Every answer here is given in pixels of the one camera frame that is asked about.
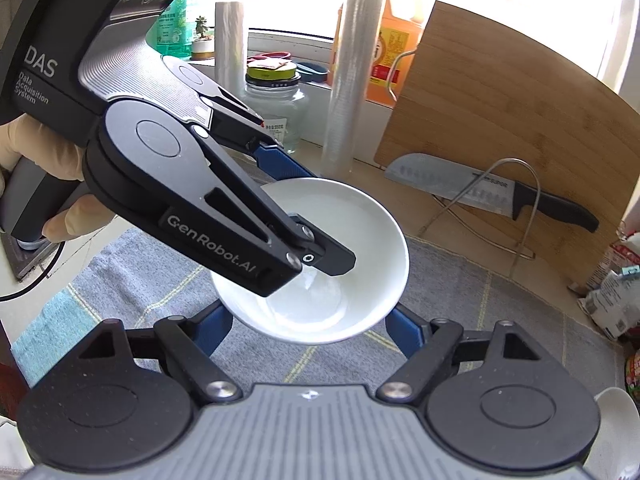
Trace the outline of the left gloved hand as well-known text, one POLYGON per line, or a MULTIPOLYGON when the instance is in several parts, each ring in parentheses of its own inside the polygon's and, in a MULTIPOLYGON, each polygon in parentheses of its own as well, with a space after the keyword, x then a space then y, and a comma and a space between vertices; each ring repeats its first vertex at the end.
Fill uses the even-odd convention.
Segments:
MULTIPOLYGON (((53 177, 83 181, 81 163, 85 150, 65 140, 38 120, 24 114, 1 126, 1 194, 22 157, 53 177)), ((41 234, 50 242, 74 240, 107 226, 115 217, 96 196, 81 196, 70 208, 49 219, 41 234)))

